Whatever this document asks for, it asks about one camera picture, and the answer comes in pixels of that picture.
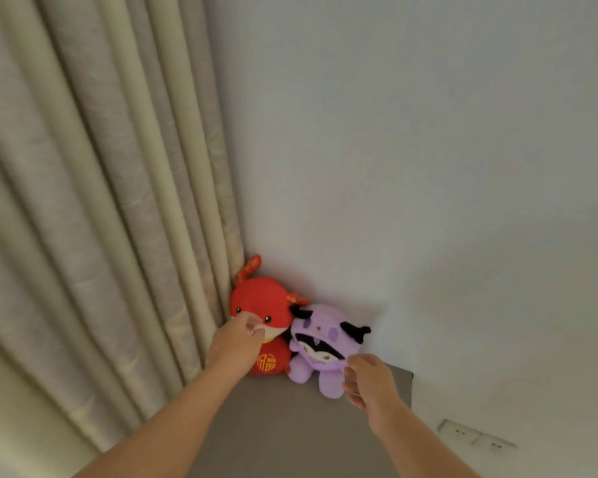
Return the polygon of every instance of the outlet plate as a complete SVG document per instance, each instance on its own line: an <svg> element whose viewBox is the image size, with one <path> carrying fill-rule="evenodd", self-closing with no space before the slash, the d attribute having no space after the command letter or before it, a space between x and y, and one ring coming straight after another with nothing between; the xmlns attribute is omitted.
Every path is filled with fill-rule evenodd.
<svg viewBox="0 0 598 478"><path fill-rule="evenodd" d="M474 442L474 447L494 454L511 454L518 450L514 443L497 438L496 436L481 434Z"/></svg>
<svg viewBox="0 0 598 478"><path fill-rule="evenodd" d="M462 441L472 444L481 438L482 433L467 426L460 425L449 419L444 419L439 426L439 435L452 441Z"/></svg>

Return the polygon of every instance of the stuffed animal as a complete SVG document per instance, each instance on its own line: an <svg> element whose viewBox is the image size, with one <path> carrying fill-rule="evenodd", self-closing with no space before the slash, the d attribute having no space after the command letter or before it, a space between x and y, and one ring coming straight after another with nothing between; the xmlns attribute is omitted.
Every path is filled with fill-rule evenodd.
<svg viewBox="0 0 598 478"><path fill-rule="evenodd" d="M290 350L298 353L286 374L297 384L304 384L319 371L319 390L327 398L343 395L343 369L348 356L359 352L368 326L356 327L346 314L332 305L315 304L293 307L295 316L290 332Z"/></svg>
<svg viewBox="0 0 598 478"><path fill-rule="evenodd" d="M261 257L252 257L235 279L230 296L230 315L247 312L261 320L255 329L264 329L264 343L249 375L279 374L290 362L290 349L281 334L290 327L290 308L307 305L308 301L288 293L275 279L249 277L261 266Z"/></svg>

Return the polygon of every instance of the human hand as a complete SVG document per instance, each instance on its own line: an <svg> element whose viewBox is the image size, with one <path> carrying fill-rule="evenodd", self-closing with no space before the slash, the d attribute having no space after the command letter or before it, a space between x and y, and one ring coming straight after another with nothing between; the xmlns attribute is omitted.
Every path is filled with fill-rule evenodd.
<svg viewBox="0 0 598 478"><path fill-rule="evenodd" d="M399 397L390 368L374 354L356 354L348 358L343 389L348 401L368 414L370 428L379 434L392 415L405 404Z"/></svg>
<svg viewBox="0 0 598 478"><path fill-rule="evenodd" d="M215 331L206 359L206 369L218 369L234 383L246 375L257 360L264 339L264 330L253 314L238 313Z"/></svg>

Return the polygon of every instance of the red plush toy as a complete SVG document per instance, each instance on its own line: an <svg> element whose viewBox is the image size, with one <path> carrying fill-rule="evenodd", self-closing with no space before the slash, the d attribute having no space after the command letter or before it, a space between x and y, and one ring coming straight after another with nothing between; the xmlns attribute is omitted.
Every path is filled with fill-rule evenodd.
<svg viewBox="0 0 598 478"><path fill-rule="evenodd" d="M260 266L261 257L255 255L237 275L230 297L230 315L251 313L261 320L255 328L265 332L257 362L248 374L279 374L286 370L291 357L290 348L281 337L293 321L290 307L308 305L309 302L288 293L275 279L249 279Z"/></svg>

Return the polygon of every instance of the curtain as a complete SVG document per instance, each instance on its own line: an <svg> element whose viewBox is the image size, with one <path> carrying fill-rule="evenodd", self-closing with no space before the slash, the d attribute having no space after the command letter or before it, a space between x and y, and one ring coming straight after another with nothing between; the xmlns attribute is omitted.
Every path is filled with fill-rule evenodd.
<svg viewBox="0 0 598 478"><path fill-rule="evenodd" d="M0 0L0 463L23 477L137 429L228 316L205 23L203 0Z"/></svg>

